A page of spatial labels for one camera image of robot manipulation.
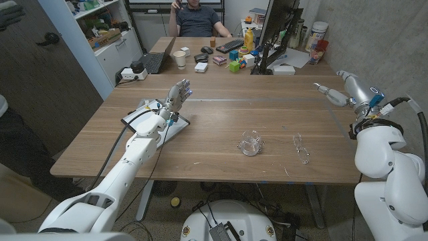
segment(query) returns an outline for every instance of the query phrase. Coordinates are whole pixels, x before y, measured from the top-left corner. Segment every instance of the white cabinet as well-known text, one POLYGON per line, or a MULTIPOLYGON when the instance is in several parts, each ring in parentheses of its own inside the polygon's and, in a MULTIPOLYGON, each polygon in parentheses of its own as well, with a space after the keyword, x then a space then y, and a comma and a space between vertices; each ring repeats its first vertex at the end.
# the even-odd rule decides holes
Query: white cabinet
POLYGON ((123 67, 129 67, 132 61, 142 56, 135 31, 133 29, 122 32, 122 37, 109 46, 95 51, 95 56, 109 81, 116 85, 116 73, 123 67))
POLYGON ((77 21, 82 17, 97 15, 107 8, 112 19, 126 21, 131 27, 125 0, 105 1, 100 3, 98 8, 81 12, 77 16, 73 16, 65 0, 38 1, 95 89, 105 100, 116 85, 117 71, 129 67, 132 61, 142 56, 135 30, 123 31, 120 39, 94 52, 77 21))

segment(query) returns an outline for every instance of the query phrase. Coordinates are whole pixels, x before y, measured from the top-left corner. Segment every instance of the hand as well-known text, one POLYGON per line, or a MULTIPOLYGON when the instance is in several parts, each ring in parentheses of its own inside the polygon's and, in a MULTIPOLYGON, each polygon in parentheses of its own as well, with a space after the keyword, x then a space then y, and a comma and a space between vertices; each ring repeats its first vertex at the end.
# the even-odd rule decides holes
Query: hand
POLYGON ((173 3, 171 3, 171 13, 176 13, 177 10, 183 10, 180 4, 181 0, 174 0, 173 3))
POLYGON ((165 98, 165 104, 169 104, 169 108, 172 112, 177 112, 181 109, 184 101, 189 97, 193 92, 189 89, 190 81, 181 80, 175 84, 168 93, 168 96, 165 98))

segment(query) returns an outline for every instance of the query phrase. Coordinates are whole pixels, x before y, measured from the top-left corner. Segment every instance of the bottle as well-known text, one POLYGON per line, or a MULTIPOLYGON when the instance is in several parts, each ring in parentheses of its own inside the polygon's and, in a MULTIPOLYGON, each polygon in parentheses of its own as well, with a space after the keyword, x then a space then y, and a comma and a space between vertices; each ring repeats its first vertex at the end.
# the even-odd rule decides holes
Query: bottle
POLYGON ((292 38, 290 39, 290 48, 295 49, 299 47, 300 43, 300 32, 302 31, 303 23, 305 21, 303 19, 299 19, 297 22, 297 26, 292 33, 292 38))
POLYGON ((305 50, 310 52, 312 47, 315 47, 318 43, 318 40, 323 40, 324 35, 326 34, 328 23, 324 22, 315 22, 310 31, 308 38, 308 43, 306 44, 305 50))
POLYGON ((247 30, 247 33, 245 33, 243 44, 247 47, 248 52, 253 50, 253 32, 251 28, 247 30))

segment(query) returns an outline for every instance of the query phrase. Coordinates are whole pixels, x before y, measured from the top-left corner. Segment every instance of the robotic hand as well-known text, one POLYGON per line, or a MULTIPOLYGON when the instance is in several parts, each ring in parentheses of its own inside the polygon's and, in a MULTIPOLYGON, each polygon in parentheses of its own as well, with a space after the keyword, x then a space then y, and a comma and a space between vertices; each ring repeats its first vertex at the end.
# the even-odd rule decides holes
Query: robotic hand
POLYGON ((425 164, 416 155, 397 151, 406 145, 403 128, 384 119, 403 101, 418 116, 420 107, 410 98, 397 98, 385 104, 385 96, 378 88, 362 83, 354 74, 345 71, 337 74, 343 78, 345 91, 351 98, 314 84, 331 103, 350 106, 357 114, 349 132, 350 138, 358 141, 357 169, 368 177, 386 179, 359 183, 355 188, 356 202, 374 238, 404 240, 423 233, 422 224, 428 220, 428 197, 422 186, 425 164))
POLYGON ((168 93, 158 114, 152 114, 138 124, 136 133, 126 143, 119 162, 98 187, 60 203, 45 219, 39 232, 99 233, 111 231, 120 203, 142 164, 152 158, 167 121, 177 115, 182 104, 192 94, 190 82, 182 80, 168 93))

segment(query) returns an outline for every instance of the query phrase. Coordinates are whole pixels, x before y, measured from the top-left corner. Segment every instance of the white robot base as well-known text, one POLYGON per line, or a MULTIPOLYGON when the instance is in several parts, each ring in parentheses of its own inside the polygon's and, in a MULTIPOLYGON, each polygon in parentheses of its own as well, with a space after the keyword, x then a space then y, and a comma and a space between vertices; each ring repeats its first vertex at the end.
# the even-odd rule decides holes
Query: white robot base
MULTIPOLYGON (((186 219, 181 231, 181 241, 213 240, 209 233, 209 224, 214 228, 216 226, 214 219, 218 224, 230 222, 242 241, 276 240, 274 226, 270 220, 253 206, 235 200, 210 202, 209 206, 212 214, 208 205, 201 207, 201 212, 207 217, 208 221, 199 210, 196 210, 186 219)), ((227 234, 234 240, 230 229, 227 230, 227 234)))

